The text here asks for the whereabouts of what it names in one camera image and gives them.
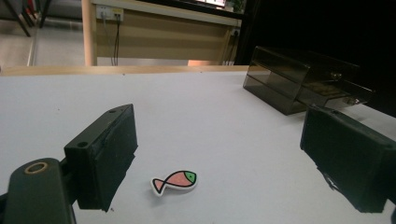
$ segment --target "white table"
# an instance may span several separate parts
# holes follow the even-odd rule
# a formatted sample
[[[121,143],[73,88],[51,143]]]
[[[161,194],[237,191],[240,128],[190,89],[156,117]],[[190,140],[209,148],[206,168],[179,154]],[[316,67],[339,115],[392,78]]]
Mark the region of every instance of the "white table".
[[[0,194],[28,161],[63,147],[110,108],[134,104],[138,149],[108,213],[80,210],[78,223],[390,223],[361,214],[331,190],[300,150],[304,113],[284,116],[242,88],[246,72],[0,77]],[[364,105],[349,116],[396,139],[396,119]],[[149,181],[180,169],[196,189]]]

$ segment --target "pink fish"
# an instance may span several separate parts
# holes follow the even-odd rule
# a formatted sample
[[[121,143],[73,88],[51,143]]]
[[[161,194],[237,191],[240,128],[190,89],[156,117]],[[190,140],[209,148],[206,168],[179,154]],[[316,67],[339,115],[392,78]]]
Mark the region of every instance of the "pink fish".
[[[191,171],[177,171],[161,180],[159,178],[151,179],[151,186],[154,194],[158,197],[163,196],[166,187],[171,189],[192,189],[197,183],[197,174]]]

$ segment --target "electrical outlet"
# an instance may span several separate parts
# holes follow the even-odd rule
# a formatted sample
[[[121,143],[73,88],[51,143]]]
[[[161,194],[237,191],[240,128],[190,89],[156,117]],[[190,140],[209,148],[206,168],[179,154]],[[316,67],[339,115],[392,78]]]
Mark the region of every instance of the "electrical outlet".
[[[123,21],[123,8],[96,5],[96,19],[107,21],[116,21],[116,15],[120,15],[120,21]]]

